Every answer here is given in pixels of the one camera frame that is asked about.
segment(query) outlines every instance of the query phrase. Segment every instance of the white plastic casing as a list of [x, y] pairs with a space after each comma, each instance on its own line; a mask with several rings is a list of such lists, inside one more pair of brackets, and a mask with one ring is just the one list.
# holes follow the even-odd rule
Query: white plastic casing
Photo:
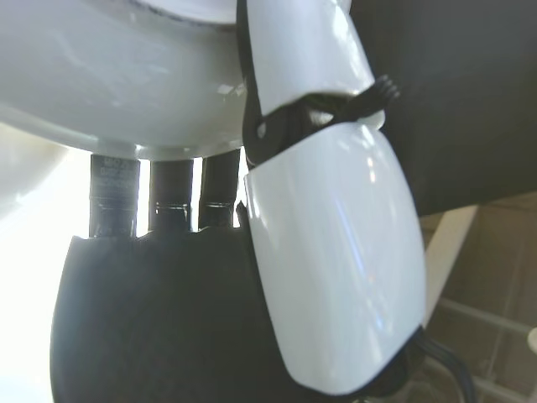
[[357, 95], [374, 83], [348, 11], [337, 0], [248, 2], [261, 112], [304, 95]]
[[418, 218], [386, 138], [360, 123], [310, 136], [246, 177], [268, 311], [291, 377], [362, 388], [425, 314]]

